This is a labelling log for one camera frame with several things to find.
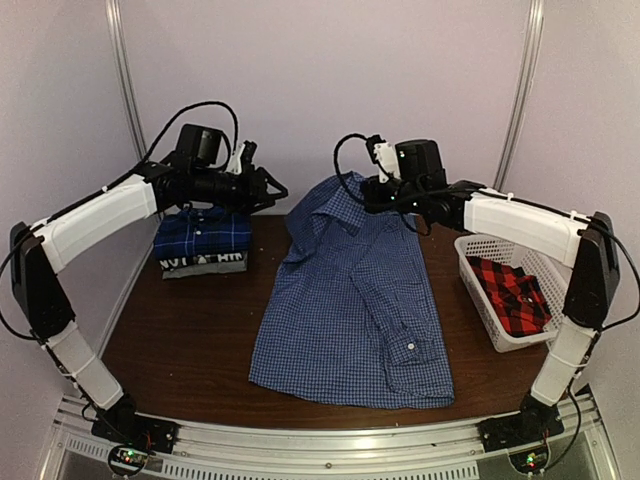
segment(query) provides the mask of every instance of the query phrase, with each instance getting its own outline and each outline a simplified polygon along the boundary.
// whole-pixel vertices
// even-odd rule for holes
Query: gray fabric
[[[192,277],[194,275],[207,275],[209,273],[238,273],[246,272],[249,255],[244,254],[242,260],[234,262],[203,263],[200,265],[188,265],[174,270],[162,272],[162,279]]]

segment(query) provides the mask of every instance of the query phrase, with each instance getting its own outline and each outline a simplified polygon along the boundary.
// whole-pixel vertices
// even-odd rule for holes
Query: white wall
[[[9,230],[104,185],[135,161],[101,0],[0,3],[0,252]],[[96,345],[154,225],[127,229],[61,274],[81,331]],[[27,323],[9,293],[0,305]],[[3,479],[33,478],[65,384],[48,356],[0,329]]]
[[[507,188],[565,209],[608,213],[640,265],[639,31],[634,0],[547,2],[538,70]],[[630,313],[636,302],[625,266],[610,318]],[[640,320],[611,330],[585,373],[625,479],[638,478],[639,346]]]
[[[130,0],[122,16],[147,140],[180,107],[228,101],[287,211],[333,173],[347,133],[438,141],[449,178],[491,182],[509,123],[529,2]],[[224,127],[222,110],[190,121]],[[159,150],[175,145],[178,127]],[[374,173],[362,145],[344,169]]]

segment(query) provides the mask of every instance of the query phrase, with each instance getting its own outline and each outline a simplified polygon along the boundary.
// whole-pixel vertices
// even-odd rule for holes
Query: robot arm
[[[543,253],[573,269],[563,314],[551,351],[521,412],[489,419],[480,429],[487,451],[538,441],[554,421],[556,404],[585,366],[609,312],[620,280],[610,218],[591,217],[538,206],[483,185],[449,185],[435,142],[386,143],[367,139],[379,175],[361,185],[367,211],[421,215],[427,226],[439,223],[471,233],[492,235]]]
[[[57,274],[118,230],[171,206],[200,201],[223,206],[228,212],[253,213],[287,196],[284,186],[252,164],[257,147],[253,142],[239,146],[224,171],[212,168],[220,135],[218,130],[185,125],[176,150],[161,162],[139,165],[120,184],[105,187],[102,194],[66,214],[32,227],[20,223],[11,231],[11,246],[17,249],[12,258],[14,297],[42,348],[98,409],[103,424],[98,422],[94,433],[101,432],[100,436],[135,441],[141,431],[149,431],[158,437],[155,449],[162,451],[158,446],[164,444],[170,450],[172,442],[165,437],[173,435],[167,425],[161,425],[162,435],[154,435],[153,425],[135,415],[133,399],[78,330]],[[270,193],[270,187],[276,192]]]

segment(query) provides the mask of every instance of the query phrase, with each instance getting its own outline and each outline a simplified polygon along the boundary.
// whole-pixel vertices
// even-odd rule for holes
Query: folded shirt
[[[158,228],[153,251],[156,260],[249,250],[249,215],[226,213],[223,208],[182,210],[167,215]]]
[[[526,275],[521,267],[480,257],[467,260],[509,335],[526,337],[544,331],[551,311],[535,276]]]
[[[354,192],[362,180],[346,176]],[[286,224],[293,243],[260,327],[250,381],[337,405],[451,404],[453,380],[422,252],[399,215],[367,214],[331,177]]]

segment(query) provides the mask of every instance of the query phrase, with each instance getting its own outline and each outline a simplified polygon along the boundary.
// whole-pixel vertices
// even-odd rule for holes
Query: metal frame
[[[518,79],[518,87],[516,96],[513,101],[513,109],[511,111],[511,119],[507,136],[502,149],[502,156],[496,178],[493,182],[493,188],[502,190],[509,174],[509,168],[513,160],[513,154],[518,143],[520,130],[524,122],[524,109],[529,98],[533,76],[538,62],[538,53],[540,51],[540,41],[542,39],[542,30],[544,24],[544,0],[531,0],[529,9],[529,21],[527,23],[527,33],[524,41],[524,51],[522,54],[522,63],[520,65],[520,78]]]
[[[118,0],[106,0],[107,24],[111,36],[113,55],[116,61],[116,70],[120,82],[120,93],[124,102],[125,113],[134,148],[139,158],[147,153],[147,145],[142,132],[142,123],[136,104],[133,81],[129,70],[129,60],[124,42],[122,19],[120,18],[120,2]]]
[[[618,480],[619,474],[602,420],[591,395],[578,398],[583,415],[581,430],[602,480]],[[56,413],[49,448],[38,478],[58,478],[66,451],[105,461],[111,444],[91,436],[91,423],[82,419],[84,402],[64,397]],[[573,435],[577,415],[566,400],[559,405],[566,431]],[[170,479],[269,478],[292,480],[340,477],[373,480],[411,477],[472,480],[477,461],[501,456],[505,451],[484,453],[476,424],[482,418],[434,425],[363,430],[279,430],[229,427],[177,421],[173,455],[156,454],[149,473]]]

